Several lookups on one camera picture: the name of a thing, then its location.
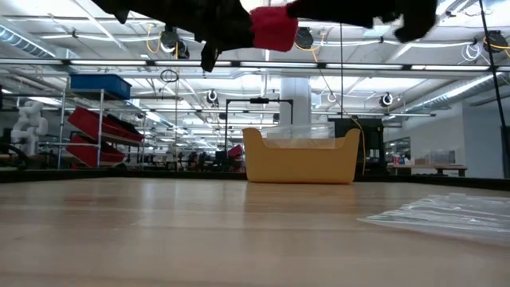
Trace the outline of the red bandage strip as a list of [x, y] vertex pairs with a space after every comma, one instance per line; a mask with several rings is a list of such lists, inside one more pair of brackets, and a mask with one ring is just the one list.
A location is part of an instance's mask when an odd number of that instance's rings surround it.
[[298, 20], [288, 16], [286, 6], [259, 6], [250, 12], [253, 46], [288, 52], [294, 46]]

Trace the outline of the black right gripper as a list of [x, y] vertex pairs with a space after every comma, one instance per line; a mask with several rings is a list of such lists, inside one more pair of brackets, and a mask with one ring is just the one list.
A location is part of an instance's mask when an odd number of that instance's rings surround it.
[[374, 20], [392, 22], [402, 15], [394, 35], [401, 43], [423, 38], [436, 23], [437, 0], [295, 0], [286, 5], [290, 18], [372, 28]]

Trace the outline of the clear plastic bag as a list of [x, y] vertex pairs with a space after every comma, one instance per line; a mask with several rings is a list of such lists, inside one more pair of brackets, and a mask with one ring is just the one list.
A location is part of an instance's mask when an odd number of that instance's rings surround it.
[[510, 198], [505, 197], [430, 195], [359, 221], [510, 247]]
[[279, 125], [260, 130], [266, 146], [274, 148], [335, 148], [333, 123]]

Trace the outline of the black aluminium table frame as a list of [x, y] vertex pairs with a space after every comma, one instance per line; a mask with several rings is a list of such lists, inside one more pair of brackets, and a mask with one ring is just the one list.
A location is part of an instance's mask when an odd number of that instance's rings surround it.
[[[147, 179], [210, 179], [246, 180], [245, 173], [224, 172], [168, 172], [107, 170], [27, 170], [0, 171], [0, 183], [24, 183], [37, 181], [100, 179], [100, 178], [147, 178]], [[357, 175], [360, 183], [416, 183], [447, 187], [469, 187], [510, 192], [510, 179], [480, 179], [445, 177], [439, 175]]]

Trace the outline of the red plastic shelf bin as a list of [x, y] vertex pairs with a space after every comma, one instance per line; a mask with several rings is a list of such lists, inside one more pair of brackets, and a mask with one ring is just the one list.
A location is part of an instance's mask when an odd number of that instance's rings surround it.
[[98, 139], [99, 134], [104, 142], [128, 146], [140, 146], [144, 140], [144, 135], [138, 132], [133, 124], [111, 114], [100, 117], [97, 112], [76, 108], [68, 121], [94, 140]]
[[115, 149], [107, 142], [102, 142], [100, 148], [97, 142], [87, 136], [75, 134], [66, 147], [68, 153], [86, 167], [106, 167], [121, 163], [126, 155]]

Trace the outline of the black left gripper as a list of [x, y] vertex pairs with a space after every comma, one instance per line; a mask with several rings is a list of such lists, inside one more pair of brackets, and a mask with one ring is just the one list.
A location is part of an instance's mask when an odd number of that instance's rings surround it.
[[[127, 22], [130, 12], [136, 12], [193, 33], [196, 42], [206, 43], [201, 51], [201, 67], [208, 73], [214, 69], [220, 51], [254, 47], [252, 20], [240, 0], [205, 0], [203, 12], [202, 0], [92, 1], [121, 24]], [[196, 32], [200, 18], [200, 31]]]

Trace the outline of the yellow plastic bin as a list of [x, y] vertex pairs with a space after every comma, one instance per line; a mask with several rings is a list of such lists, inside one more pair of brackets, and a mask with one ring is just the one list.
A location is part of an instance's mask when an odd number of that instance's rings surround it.
[[355, 178], [361, 131], [352, 128], [342, 138], [266, 139], [255, 128], [243, 130], [247, 178], [254, 183], [350, 184]]

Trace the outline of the thin black pole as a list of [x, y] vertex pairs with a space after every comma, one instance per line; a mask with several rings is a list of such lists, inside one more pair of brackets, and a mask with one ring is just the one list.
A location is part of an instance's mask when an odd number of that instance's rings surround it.
[[501, 124], [501, 141], [502, 141], [502, 153], [503, 153], [503, 169], [504, 169], [504, 177], [510, 179], [510, 140], [508, 139], [508, 129], [506, 120], [504, 117], [504, 110], [502, 105], [502, 99], [500, 94], [500, 88], [499, 88], [499, 81], [496, 71], [496, 66], [494, 62], [494, 58], [492, 55], [492, 42], [490, 40], [489, 32], [488, 32], [488, 26], [487, 21], [485, 17], [485, 7], [483, 0], [477, 0], [478, 4], [481, 9], [481, 21], [484, 29], [484, 41], [486, 42], [487, 51], [488, 51], [488, 59], [489, 59], [489, 71], [492, 74], [492, 81], [494, 85], [494, 92], [496, 97], [496, 104], [498, 109], [498, 114], [500, 118], [500, 124]]

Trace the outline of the black cabinet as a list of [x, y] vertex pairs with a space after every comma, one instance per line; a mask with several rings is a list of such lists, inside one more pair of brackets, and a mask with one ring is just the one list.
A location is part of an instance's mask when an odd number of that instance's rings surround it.
[[334, 124], [336, 137], [344, 137], [353, 128], [358, 128], [361, 131], [355, 169], [356, 177], [388, 175], [381, 119], [333, 116], [328, 118], [328, 122]]

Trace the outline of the white robot figure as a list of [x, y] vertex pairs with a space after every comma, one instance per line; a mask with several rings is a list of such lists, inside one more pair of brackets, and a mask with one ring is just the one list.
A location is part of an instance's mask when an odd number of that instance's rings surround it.
[[41, 115], [44, 105], [39, 101], [27, 101], [18, 109], [18, 120], [11, 130], [10, 142], [26, 155], [36, 155], [40, 136], [48, 133], [48, 121]]

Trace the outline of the metal shelf rack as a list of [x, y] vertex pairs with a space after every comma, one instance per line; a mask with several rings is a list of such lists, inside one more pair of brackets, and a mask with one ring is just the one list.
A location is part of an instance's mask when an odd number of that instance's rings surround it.
[[69, 90], [63, 100], [75, 97], [78, 100], [94, 100], [98, 106], [87, 108], [77, 104], [66, 115], [61, 109], [60, 131], [69, 123], [76, 130], [69, 141], [59, 135], [57, 142], [43, 143], [44, 147], [58, 149], [57, 160], [62, 153], [69, 153], [80, 165], [89, 168], [113, 167], [129, 157], [117, 147], [141, 147], [145, 136], [136, 127], [112, 113], [125, 112], [132, 106], [131, 85], [115, 74], [73, 74], [69, 78]]

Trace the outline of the blue plastic shelf bin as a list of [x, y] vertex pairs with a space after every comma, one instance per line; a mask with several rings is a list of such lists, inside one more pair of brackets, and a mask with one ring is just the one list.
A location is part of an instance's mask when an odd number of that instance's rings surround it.
[[100, 99], [102, 91], [104, 100], [131, 99], [131, 84], [116, 74], [72, 74], [70, 89], [91, 99]]

